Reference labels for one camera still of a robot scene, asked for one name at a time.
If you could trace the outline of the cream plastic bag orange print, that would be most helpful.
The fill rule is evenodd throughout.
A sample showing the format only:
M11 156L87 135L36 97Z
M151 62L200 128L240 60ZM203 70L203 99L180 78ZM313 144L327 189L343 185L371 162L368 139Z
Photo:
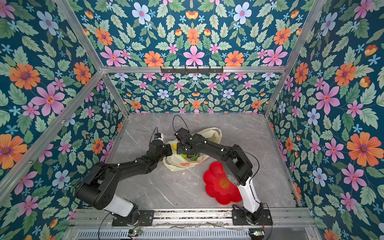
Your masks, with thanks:
M216 144L220 144L223 137L222 131L218 128L204 129L197 132L197 134ZM168 141L168 144L171 145L172 155L163 158L165 167L173 172L183 171L185 169L195 167L209 158L207 154L203 154L196 149L189 150L188 154L178 154L177 143L177 139Z

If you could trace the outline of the red flower-shaped plate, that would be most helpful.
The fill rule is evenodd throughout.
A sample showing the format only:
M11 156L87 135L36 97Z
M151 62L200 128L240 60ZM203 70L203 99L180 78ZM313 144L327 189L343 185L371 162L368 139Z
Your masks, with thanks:
M220 205L226 206L243 200L238 187L227 178L222 163L211 163L203 175L203 180L206 194Z

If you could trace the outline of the green fake lime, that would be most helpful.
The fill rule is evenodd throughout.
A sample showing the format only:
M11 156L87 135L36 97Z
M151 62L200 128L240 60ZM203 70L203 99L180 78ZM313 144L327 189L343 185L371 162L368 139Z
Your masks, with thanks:
M195 154L195 155L187 155L187 160L189 162L196 162L200 157L200 154Z

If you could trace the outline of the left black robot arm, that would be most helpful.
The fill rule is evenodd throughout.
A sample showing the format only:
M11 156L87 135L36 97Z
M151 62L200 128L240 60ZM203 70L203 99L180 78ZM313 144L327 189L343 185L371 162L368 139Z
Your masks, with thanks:
M138 207L116 194L119 182L151 173L160 161L172 154L170 144L153 140L148 151L133 161L120 164L100 162L79 182L75 196L97 210L108 211L126 219L135 219Z

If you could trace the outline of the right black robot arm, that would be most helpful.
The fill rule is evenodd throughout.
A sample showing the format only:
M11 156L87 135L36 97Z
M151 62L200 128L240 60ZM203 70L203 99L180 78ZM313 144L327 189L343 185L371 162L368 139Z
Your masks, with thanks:
M243 199L245 218L254 225L262 219L263 204L257 197L253 183L253 165L246 152L238 145L232 147L209 141L200 134L191 135L181 128L175 132L177 153L183 155L204 154L222 163L228 180L238 187Z

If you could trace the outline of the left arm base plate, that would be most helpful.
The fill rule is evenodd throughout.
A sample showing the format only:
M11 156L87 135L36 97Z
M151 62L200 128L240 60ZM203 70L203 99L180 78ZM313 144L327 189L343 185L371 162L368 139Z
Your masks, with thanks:
M116 215L113 219L113 227L135 227L135 226L152 226L155 211L153 210L134 210L127 217Z

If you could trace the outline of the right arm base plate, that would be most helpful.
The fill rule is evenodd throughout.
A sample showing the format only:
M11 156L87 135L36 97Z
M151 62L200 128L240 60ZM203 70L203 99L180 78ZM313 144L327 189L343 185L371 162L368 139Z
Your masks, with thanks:
M273 220L269 209L261 205L254 213L244 207L232 205L232 221L235 226L272 226Z

